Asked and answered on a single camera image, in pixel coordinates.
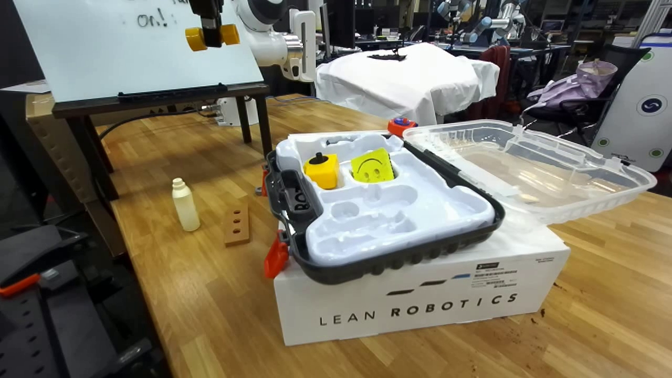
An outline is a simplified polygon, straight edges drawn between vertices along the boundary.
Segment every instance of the white box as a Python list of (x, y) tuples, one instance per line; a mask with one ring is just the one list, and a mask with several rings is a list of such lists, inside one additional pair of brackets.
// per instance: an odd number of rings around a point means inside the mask
[(274, 281), (284, 343), (361, 338), (533, 312), (568, 257), (569, 248), (548, 227), (509, 212), (484, 244), (340, 285), (317, 284), (291, 263)]

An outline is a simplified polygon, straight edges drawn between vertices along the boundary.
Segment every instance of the whiteboard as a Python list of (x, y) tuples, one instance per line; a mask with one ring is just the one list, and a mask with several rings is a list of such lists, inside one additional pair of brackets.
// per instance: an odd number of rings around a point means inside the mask
[(57, 103), (214, 84), (263, 81), (236, 5), (237, 47), (194, 53), (187, 27), (199, 16), (185, 0), (15, 0)]

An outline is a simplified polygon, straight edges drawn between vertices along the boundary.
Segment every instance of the transparent lid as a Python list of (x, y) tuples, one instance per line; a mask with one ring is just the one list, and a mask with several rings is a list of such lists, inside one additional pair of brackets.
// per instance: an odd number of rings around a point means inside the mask
[(617, 158), (496, 119), (410, 128), (403, 139), (546, 225), (605, 212), (655, 184), (654, 175)]

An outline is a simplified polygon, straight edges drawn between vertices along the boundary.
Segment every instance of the yellow part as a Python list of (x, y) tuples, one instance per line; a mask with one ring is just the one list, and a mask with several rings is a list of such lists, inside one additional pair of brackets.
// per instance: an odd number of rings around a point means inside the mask
[(225, 45), (239, 45), (237, 27), (233, 23), (221, 25), (218, 34), (222, 36)]
[(355, 180), (385, 182), (395, 180), (395, 168), (387, 149), (375, 149), (350, 161)]
[(192, 50), (206, 50), (204, 31), (199, 27), (185, 30), (185, 38)]
[(339, 187), (339, 156), (329, 154), (328, 159), (321, 163), (306, 161), (302, 172), (316, 180), (321, 189), (337, 189)]

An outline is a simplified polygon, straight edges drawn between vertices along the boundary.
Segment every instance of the white cloth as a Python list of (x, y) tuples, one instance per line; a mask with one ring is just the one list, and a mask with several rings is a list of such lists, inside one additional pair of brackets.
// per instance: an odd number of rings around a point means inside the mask
[(443, 115), (493, 97), (501, 78), (498, 65), (453, 56), (432, 45), (399, 49), (405, 60), (370, 55), (382, 50), (320, 65), (317, 98), (387, 119), (403, 115), (419, 124), (440, 124)]

